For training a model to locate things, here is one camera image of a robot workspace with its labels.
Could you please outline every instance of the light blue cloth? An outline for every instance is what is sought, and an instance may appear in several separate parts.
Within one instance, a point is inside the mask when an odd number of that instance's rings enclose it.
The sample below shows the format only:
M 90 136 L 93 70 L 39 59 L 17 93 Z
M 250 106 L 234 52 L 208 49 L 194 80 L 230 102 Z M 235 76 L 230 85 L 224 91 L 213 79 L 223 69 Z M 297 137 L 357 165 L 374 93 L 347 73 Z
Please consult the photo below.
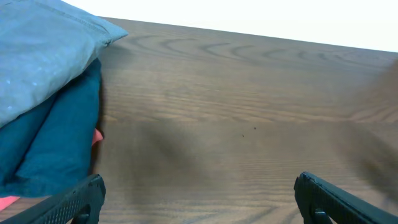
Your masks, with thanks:
M 0 128 L 128 33 L 61 0 L 0 0 Z

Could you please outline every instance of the pink cloth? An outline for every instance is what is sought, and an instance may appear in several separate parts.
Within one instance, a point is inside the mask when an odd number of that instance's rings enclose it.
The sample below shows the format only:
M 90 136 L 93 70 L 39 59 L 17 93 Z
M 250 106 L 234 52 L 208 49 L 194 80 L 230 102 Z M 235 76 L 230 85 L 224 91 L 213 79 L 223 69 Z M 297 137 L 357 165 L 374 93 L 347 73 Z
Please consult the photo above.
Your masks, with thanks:
M 93 145 L 94 143 L 96 143 L 102 139 L 104 139 L 104 137 L 102 136 L 100 131 L 95 129 L 93 143 L 91 145 Z M 19 199 L 19 197 L 16 197 L 16 196 L 8 196 L 8 197 L 0 198 L 0 212 L 2 210 L 4 210 L 5 208 L 7 208 L 8 206 L 10 206 L 10 204 L 14 203 L 18 199 Z

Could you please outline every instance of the fabric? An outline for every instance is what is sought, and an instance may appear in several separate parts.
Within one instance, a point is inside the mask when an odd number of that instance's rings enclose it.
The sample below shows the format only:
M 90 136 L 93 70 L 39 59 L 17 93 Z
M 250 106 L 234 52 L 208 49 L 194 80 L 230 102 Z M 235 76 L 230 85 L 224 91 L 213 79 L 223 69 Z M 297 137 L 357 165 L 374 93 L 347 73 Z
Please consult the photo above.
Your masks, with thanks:
M 61 0 L 0 0 L 0 128 L 45 101 L 126 35 Z
M 0 129 L 0 157 L 12 158 L 0 163 L 0 197 L 53 195 L 87 176 L 100 69 L 94 60 L 55 95 Z
M 98 141 L 101 141 L 102 139 L 104 139 L 104 137 L 102 136 L 100 131 L 95 129 L 93 143 L 91 145 L 97 143 Z M 12 203 L 16 202 L 19 198 L 20 197 L 16 197 L 16 196 L 8 196 L 8 197 L 0 198 L 0 212 L 3 211 L 8 206 L 10 206 Z

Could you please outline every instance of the white wall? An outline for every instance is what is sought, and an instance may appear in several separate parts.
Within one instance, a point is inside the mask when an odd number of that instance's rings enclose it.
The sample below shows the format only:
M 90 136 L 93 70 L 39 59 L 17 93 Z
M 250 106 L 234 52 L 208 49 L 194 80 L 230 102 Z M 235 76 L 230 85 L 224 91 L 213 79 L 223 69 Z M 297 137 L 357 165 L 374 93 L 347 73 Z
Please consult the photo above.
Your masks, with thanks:
M 97 16 L 398 52 L 398 0 L 64 0 Z

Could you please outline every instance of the wooden table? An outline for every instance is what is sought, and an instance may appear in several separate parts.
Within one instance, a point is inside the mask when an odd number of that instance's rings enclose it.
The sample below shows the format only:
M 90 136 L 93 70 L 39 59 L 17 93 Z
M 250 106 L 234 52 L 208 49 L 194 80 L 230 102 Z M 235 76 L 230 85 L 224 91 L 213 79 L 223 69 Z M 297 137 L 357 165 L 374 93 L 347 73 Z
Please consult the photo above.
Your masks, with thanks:
M 302 223 L 304 170 L 397 214 L 353 130 L 398 147 L 398 54 L 108 20 L 130 35 L 101 57 L 100 223 Z

